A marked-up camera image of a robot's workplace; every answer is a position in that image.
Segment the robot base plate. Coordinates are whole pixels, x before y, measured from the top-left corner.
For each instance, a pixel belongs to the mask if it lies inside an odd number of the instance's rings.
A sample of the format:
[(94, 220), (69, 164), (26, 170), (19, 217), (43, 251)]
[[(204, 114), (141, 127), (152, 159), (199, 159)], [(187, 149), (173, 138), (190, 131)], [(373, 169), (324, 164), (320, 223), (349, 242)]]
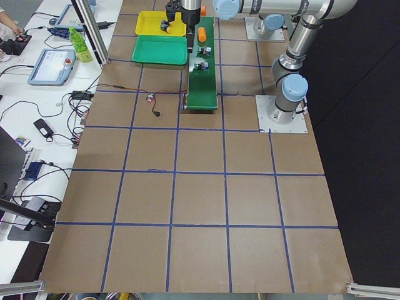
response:
[(264, 41), (269, 43), (283, 43), (285, 38), (282, 27), (284, 16), (270, 14), (262, 18), (245, 17), (246, 37), (248, 41)]
[(276, 107), (276, 96), (256, 95), (259, 131), (262, 133), (307, 134), (305, 115), (301, 102), (292, 112), (283, 112)]

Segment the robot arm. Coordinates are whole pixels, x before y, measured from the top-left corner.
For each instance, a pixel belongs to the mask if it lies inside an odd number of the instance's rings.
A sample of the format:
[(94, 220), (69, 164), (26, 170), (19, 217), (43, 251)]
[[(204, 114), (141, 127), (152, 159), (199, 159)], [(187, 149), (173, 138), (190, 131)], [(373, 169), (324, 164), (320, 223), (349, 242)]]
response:
[[(249, 5), (249, 14), (261, 12), (262, 1), (213, 1), (215, 13), (221, 19), (231, 19), (238, 13), (245, 11), (245, 4)], [(186, 34), (194, 34), (195, 25), (199, 24), (201, 17), (201, 1), (168, 1), (165, 5), (166, 16), (169, 22), (175, 20), (177, 12), (181, 13), (181, 20), (186, 25)], [(275, 31), (284, 24), (284, 16), (270, 14), (262, 19), (262, 24), (267, 30)]]
[(267, 107), (268, 118), (276, 124), (293, 121), (298, 104), (306, 97), (308, 82), (299, 74), (306, 53), (326, 19), (348, 13), (356, 1), (213, 1), (221, 19), (232, 19), (239, 13), (289, 14), (299, 16), (286, 51), (272, 64), (277, 96)]

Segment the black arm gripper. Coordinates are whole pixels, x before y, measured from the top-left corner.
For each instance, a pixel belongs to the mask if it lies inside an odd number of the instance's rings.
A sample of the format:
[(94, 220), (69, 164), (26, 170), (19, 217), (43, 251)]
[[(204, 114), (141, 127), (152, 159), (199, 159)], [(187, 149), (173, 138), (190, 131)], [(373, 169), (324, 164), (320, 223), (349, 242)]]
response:
[(165, 5), (166, 16), (169, 22), (175, 20), (175, 14), (181, 13), (181, 20), (186, 25), (187, 33), (194, 34), (195, 26), (200, 22), (200, 0), (170, 0)]

